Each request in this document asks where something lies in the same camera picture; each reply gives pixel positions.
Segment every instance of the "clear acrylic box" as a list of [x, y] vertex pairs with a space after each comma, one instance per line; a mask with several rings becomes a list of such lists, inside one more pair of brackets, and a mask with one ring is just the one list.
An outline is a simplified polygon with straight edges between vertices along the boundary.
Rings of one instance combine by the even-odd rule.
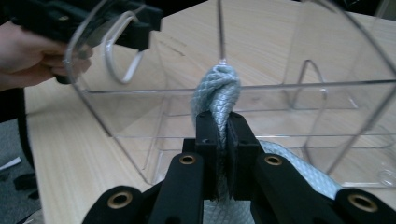
[[[183, 139], [195, 136], [190, 99], [205, 70], [202, 76], [189, 79], [192, 87], [178, 86], [187, 75], [165, 71], [155, 31], [146, 50], [114, 44], [143, 10], [121, 12], [98, 23], [97, 18], [111, 8], [110, 2], [102, 1], [75, 33], [66, 56], [68, 75], [109, 137], [119, 143], [143, 178], [155, 184], [181, 152]], [[214, 1], [204, 4], [216, 13]], [[248, 29], [254, 25], [258, 35], [265, 35], [260, 29], [266, 21], [255, 18], [255, 4], [262, 7], [275, 2], [224, 1], [226, 32], [236, 30], [233, 26]], [[330, 2], [304, 1], [298, 8], [290, 52], [283, 64], [286, 72], [277, 74], [278, 81], [244, 85], [234, 111], [247, 119], [258, 139], [289, 148], [345, 187], [396, 189], [396, 72], [392, 61], [356, 20]], [[239, 12], [244, 20], [250, 15], [255, 22], [239, 24], [238, 15], [233, 21], [227, 10]], [[228, 36], [233, 42], [233, 33], [226, 33], [226, 39]], [[217, 45], [216, 34], [208, 38], [202, 40], [204, 44]], [[78, 67], [79, 55], [93, 42], [97, 45], [92, 65], [85, 71]], [[227, 45], [227, 49], [239, 50], [235, 45]], [[247, 57], [254, 58], [266, 53], [260, 42], [253, 51], [242, 50], [250, 50]], [[251, 67], [251, 73], [266, 77], [258, 67]], [[242, 84], [248, 80], [248, 71], [240, 75]]]

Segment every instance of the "light wood surface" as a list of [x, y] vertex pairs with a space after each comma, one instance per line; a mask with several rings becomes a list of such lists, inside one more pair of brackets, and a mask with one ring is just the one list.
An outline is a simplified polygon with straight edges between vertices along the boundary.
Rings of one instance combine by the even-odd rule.
[[[228, 63], [240, 74], [248, 74], [242, 76], [242, 83], [281, 83], [300, 3], [289, 0], [224, 2], [225, 22], [231, 24], [225, 27]], [[367, 27], [372, 25], [371, 18], [356, 17]], [[254, 34], [252, 27], [257, 27]], [[390, 22], [384, 27], [396, 25]], [[170, 77], [168, 88], [195, 88], [206, 70], [219, 60], [216, 1], [210, 0], [163, 19], [163, 29], [155, 37], [163, 69]], [[385, 45], [394, 46], [388, 35], [384, 40]], [[141, 190], [150, 187], [71, 86], [50, 80], [27, 88], [26, 105], [46, 223], [81, 223], [99, 196], [118, 185]], [[396, 200], [392, 200], [396, 198], [394, 191], [377, 194], [396, 207]]]

